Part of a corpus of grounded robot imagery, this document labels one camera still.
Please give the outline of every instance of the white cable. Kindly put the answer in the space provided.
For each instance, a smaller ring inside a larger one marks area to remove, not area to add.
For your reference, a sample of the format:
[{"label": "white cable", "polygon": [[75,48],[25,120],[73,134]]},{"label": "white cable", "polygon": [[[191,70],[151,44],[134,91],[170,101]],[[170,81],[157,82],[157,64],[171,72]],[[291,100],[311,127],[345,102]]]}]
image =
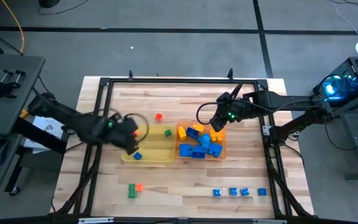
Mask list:
[{"label": "white cable", "polygon": [[344,19],[351,28],[353,28],[353,30],[358,34],[358,31],[352,26],[352,24],[345,18],[343,17],[339,12],[338,12],[338,8],[336,7],[335,3],[333,2],[333,0],[331,0],[331,4],[335,7],[336,10],[336,14],[338,14],[342,19]]}]

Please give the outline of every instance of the concrete floor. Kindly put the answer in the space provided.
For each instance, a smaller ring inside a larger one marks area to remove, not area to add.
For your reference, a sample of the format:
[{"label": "concrete floor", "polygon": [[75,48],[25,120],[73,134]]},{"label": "concrete floor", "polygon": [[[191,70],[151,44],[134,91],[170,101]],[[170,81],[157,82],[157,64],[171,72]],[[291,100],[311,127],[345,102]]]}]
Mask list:
[{"label": "concrete floor", "polygon": [[[43,12],[82,1],[62,1]],[[252,0],[98,0],[57,16],[38,15],[37,1],[7,3],[22,26],[257,28]],[[328,0],[259,0],[259,5],[265,29],[351,30]],[[338,9],[358,29],[358,7],[338,5]],[[0,26],[14,25],[0,3]],[[20,46],[18,32],[0,35]],[[127,75],[131,69],[142,76],[223,77],[233,68],[236,77],[266,77],[257,34],[26,32],[25,37],[25,54],[46,58],[41,74],[45,84],[60,102],[71,107],[76,106],[86,75]],[[267,35],[266,39],[273,75],[284,78],[289,95],[309,95],[323,77],[347,57],[357,55],[356,35]],[[358,171],[352,152],[332,147],[321,126],[302,132],[300,148],[315,214],[358,221],[358,182],[344,180],[344,175]],[[20,195],[8,197],[1,191],[0,218],[48,213],[58,173],[28,173],[21,177]]]}]

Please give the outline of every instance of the orange tray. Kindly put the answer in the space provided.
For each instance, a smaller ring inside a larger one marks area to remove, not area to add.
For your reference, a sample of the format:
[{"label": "orange tray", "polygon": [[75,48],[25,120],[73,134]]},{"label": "orange tray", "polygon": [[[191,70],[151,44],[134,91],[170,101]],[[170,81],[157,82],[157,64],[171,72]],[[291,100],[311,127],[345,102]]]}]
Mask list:
[{"label": "orange tray", "polygon": [[[176,130],[175,130],[175,134],[178,135],[178,127],[183,126],[186,131],[186,129],[188,127],[192,128],[194,124],[199,124],[199,122],[197,122],[197,121],[178,121]],[[209,134],[210,130],[212,130],[212,126],[210,124],[204,125],[203,134]],[[207,160],[207,161],[223,161],[223,160],[225,160],[225,158],[226,158],[226,130],[223,128],[221,132],[223,132],[223,141],[222,142],[214,142],[215,144],[218,144],[223,147],[221,154],[219,155],[219,157],[214,157],[213,155],[208,155],[208,153],[207,153],[204,160]],[[189,136],[186,137],[185,141],[179,141],[179,136],[177,136],[175,138],[175,157],[176,158],[193,159],[191,157],[180,156],[180,144],[190,144],[191,148],[194,148],[194,146],[199,145],[199,142]]]}]

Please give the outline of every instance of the yellow tray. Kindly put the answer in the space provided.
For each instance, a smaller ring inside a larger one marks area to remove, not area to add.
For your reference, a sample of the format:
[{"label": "yellow tray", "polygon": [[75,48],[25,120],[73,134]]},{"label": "yellow tray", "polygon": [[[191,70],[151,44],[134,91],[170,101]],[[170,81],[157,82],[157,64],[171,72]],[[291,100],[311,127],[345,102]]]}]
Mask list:
[{"label": "yellow tray", "polygon": [[[165,131],[171,130],[171,135],[166,137]],[[146,132],[146,127],[139,127],[140,139]],[[125,162],[172,162],[175,154],[175,126],[152,124],[147,137],[140,142],[137,152],[142,154],[142,159],[137,160],[134,155],[128,155],[125,152],[121,154],[121,159]]]}]

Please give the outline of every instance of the blue block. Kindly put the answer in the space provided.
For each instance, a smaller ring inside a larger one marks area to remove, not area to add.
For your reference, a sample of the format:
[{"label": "blue block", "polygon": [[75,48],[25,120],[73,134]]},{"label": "blue block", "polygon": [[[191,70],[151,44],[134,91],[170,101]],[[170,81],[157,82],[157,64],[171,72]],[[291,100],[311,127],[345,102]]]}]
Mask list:
[{"label": "blue block", "polygon": [[181,157],[191,156],[191,144],[180,144],[179,150],[180,150]]},{"label": "blue block", "polygon": [[201,146],[194,146],[191,151],[191,157],[196,159],[205,159],[206,149]]},{"label": "blue block", "polygon": [[237,195],[237,189],[236,188],[229,188],[229,195]]},{"label": "blue block", "polygon": [[258,195],[259,196],[266,196],[267,195],[266,189],[258,189]]},{"label": "blue block", "polygon": [[214,197],[220,197],[222,195],[221,189],[213,189]]},{"label": "blue block", "polygon": [[199,131],[193,129],[193,128],[187,128],[186,129],[186,135],[197,140],[198,139],[198,135],[199,135]]},{"label": "blue block", "polygon": [[211,137],[209,134],[203,134],[201,137],[197,139],[197,141],[201,144],[203,148],[209,148],[209,142],[211,142]]},{"label": "blue block", "polygon": [[248,189],[241,189],[241,196],[248,196],[248,195],[249,195]]},{"label": "blue block", "polygon": [[209,144],[208,154],[213,155],[214,157],[219,157],[219,155],[222,152],[222,148],[223,148],[222,146],[211,142]]},{"label": "blue block", "polygon": [[141,159],[143,156],[142,156],[142,154],[140,154],[139,152],[137,152],[137,153],[135,153],[134,157],[135,157],[136,160],[139,160],[139,159]]}]

